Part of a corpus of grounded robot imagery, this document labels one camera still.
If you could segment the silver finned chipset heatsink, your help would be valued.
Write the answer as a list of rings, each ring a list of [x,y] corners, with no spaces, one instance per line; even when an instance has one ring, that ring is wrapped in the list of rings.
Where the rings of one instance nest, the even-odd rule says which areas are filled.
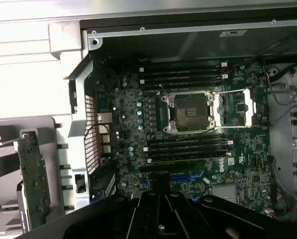
[[[212,187],[212,195],[237,203],[237,188],[235,184],[220,184]]]

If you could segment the green Dell motherboard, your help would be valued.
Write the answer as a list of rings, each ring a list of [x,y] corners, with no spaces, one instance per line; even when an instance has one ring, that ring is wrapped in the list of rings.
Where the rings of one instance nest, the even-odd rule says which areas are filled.
[[[139,72],[139,67],[148,65],[218,65],[227,62],[228,67],[212,69],[168,69]],[[170,76],[140,76],[139,73],[173,72],[173,71],[225,71],[228,79],[199,81],[168,81],[148,82],[144,84],[159,84],[160,88],[141,88],[140,79],[164,77],[209,76],[170,75]],[[268,163],[270,154],[268,94],[265,85],[264,67],[259,63],[249,63],[233,67],[227,60],[193,60],[181,62],[151,63],[148,60],[132,61],[121,66],[110,64],[102,71],[93,73],[95,80],[94,103],[97,113],[112,113],[113,122],[109,126],[111,143],[101,143],[97,123],[86,135],[97,134],[98,148],[111,146],[111,153],[101,153],[102,163],[112,163],[117,177],[117,191],[132,197],[136,193],[150,190],[158,175],[168,177],[171,190],[186,194],[193,201],[202,196],[212,195],[212,187],[220,184],[235,184],[237,188],[236,204],[257,212],[264,212],[273,204],[272,176]],[[215,87],[164,88],[161,84],[188,84],[201,82],[222,82]],[[252,117],[252,127],[246,128],[215,128],[212,131],[195,134],[173,135],[161,131],[159,118],[160,98],[166,93],[186,91],[210,91],[220,93],[232,90],[250,89],[251,98],[256,102],[256,114]],[[219,135],[229,136],[229,140],[183,140],[175,142],[147,143],[151,139],[182,138],[190,136]],[[148,149],[151,144],[166,144],[178,142],[227,142],[230,146],[195,146]],[[229,149],[230,152],[216,153],[182,153],[182,154],[148,154],[148,151],[165,151],[176,149]],[[151,157],[173,157],[182,155],[231,155],[227,158],[184,161],[171,163],[148,164]],[[167,171],[140,172],[140,167],[165,165]],[[195,182],[171,183],[172,175],[200,175]]]

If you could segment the blue expansion slot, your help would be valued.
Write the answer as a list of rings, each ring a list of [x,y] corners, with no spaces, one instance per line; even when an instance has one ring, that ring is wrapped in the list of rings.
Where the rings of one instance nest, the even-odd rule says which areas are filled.
[[[186,182],[195,182],[198,179],[201,179],[200,175],[172,175],[169,180],[171,183],[186,183]]]

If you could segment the silver drive cage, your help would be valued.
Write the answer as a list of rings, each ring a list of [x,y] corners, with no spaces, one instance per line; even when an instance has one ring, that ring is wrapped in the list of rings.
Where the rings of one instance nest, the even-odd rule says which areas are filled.
[[[297,199],[297,66],[268,87],[270,154],[277,184]]]

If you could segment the open black PC case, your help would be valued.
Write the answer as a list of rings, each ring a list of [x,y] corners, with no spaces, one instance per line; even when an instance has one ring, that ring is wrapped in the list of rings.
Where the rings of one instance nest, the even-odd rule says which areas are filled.
[[[184,239],[164,197],[179,192],[171,190],[168,177],[158,175],[152,189],[132,197],[120,194],[114,165],[101,162],[97,134],[86,135],[97,118],[93,73],[110,64],[143,59],[151,63],[227,59],[233,67],[262,64],[268,94],[270,82],[297,66],[297,7],[86,19],[60,26],[54,36],[64,36],[64,53],[71,49],[82,53],[68,76],[72,117],[68,157],[75,211],[116,194],[130,200],[143,192],[158,193],[156,239]],[[297,224],[297,199],[286,196],[277,184],[275,161],[269,154],[273,204],[258,213]]]

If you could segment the silver ethernet port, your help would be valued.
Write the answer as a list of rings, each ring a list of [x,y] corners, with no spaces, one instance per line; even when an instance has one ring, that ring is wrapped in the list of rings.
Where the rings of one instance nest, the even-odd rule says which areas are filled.
[[[108,124],[113,122],[112,113],[97,113],[97,123]]]

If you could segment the grey plastic parts rack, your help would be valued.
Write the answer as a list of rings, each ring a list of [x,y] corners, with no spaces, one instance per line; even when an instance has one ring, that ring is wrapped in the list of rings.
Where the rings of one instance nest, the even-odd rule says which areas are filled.
[[[66,155],[70,123],[70,115],[0,119],[2,141],[19,137],[23,129],[34,130],[37,134],[48,180],[47,222],[74,209],[72,189],[64,187],[71,180]],[[0,238],[14,238],[22,233],[16,192],[20,181],[21,170],[13,143],[0,146]]]

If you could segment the open silver socket cover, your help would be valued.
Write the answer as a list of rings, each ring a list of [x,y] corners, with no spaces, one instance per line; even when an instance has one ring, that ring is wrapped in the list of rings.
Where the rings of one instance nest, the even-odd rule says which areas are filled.
[[[256,114],[256,102],[250,89],[232,90],[212,94],[210,103],[210,127],[246,128],[252,127]]]

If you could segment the CPU socket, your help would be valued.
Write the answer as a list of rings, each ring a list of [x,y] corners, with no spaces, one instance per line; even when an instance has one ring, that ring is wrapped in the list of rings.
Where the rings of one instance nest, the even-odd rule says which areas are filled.
[[[161,131],[183,135],[214,130],[214,100],[212,92],[203,90],[164,94],[159,107]]]

